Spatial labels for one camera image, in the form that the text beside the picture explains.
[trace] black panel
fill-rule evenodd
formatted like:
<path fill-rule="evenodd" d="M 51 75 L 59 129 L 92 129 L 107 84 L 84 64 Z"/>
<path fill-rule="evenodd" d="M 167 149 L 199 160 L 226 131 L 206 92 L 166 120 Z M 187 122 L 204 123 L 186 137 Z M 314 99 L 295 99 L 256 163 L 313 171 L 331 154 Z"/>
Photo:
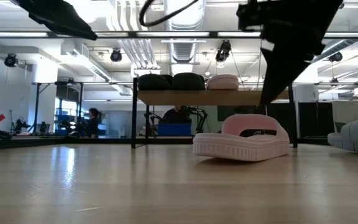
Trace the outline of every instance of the black panel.
<path fill-rule="evenodd" d="M 56 89 L 56 97 L 67 101 L 78 102 L 80 93 L 67 86 L 58 85 Z"/>
<path fill-rule="evenodd" d="M 299 125 L 301 138 L 316 136 L 317 114 L 317 103 L 299 103 Z"/>
<path fill-rule="evenodd" d="M 301 138 L 333 133 L 333 104 L 299 103 L 299 123 Z"/>
<path fill-rule="evenodd" d="M 291 117 L 292 107 L 289 103 L 272 103 L 267 106 L 267 115 L 276 119 L 280 125 L 288 133 L 289 137 L 293 137 L 294 126 L 293 118 Z"/>
<path fill-rule="evenodd" d="M 224 121 L 235 114 L 266 115 L 265 106 L 218 106 L 218 121 Z"/>
<path fill-rule="evenodd" d="M 318 117 L 317 117 L 317 133 L 316 136 L 328 136 L 329 133 L 335 132 L 333 104 L 332 103 L 318 103 Z"/>

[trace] person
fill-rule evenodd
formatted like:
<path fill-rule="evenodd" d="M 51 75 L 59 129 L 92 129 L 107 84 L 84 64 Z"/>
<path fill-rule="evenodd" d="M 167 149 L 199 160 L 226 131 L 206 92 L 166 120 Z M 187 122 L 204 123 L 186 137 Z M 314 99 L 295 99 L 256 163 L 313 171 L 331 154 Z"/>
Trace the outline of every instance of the person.
<path fill-rule="evenodd" d="M 182 106 L 174 106 L 174 108 L 168 110 L 162 120 L 169 124 L 191 123 L 189 112 Z"/>
<path fill-rule="evenodd" d="M 99 117 L 101 113 L 96 108 L 89 109 L 88 136 L 90 138 L 99 138 Z"/>

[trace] shelf board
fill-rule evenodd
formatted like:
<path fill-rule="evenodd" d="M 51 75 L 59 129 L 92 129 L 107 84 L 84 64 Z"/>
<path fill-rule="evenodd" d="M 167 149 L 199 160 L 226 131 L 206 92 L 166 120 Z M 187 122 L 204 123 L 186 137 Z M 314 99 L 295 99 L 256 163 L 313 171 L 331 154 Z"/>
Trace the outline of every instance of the shelf board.
<path fill-rule="evenodd" d="M 208 90 L 208 91 L 145 91 L 139 90 L 138 99 L 146 105 L 219 105 L 245 106 L 259 105 L 262 91 Z M 283 91 L 276 100 L 288 99 L 288 91 Z"/>

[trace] wooden floor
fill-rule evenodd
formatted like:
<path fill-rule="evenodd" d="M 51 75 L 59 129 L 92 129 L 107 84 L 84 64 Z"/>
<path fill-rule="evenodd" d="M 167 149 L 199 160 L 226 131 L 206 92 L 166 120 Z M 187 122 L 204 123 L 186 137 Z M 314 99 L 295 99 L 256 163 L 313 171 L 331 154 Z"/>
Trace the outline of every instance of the wooden floor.
<path fill-rule="evenodd" d="M 0 150 L 0 223 L 358 223 L 358 154 L 246 163 L 191 146 Z"/>

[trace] blue box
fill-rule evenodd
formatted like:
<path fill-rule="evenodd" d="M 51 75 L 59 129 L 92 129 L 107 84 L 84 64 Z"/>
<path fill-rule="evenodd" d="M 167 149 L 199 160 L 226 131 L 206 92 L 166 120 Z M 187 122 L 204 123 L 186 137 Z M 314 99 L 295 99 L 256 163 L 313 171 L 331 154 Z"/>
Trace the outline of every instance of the blue box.
<path fill-rule="evenodd" d="M 192 136 L 191 124 L 159 124 L 159 136 Z"/>

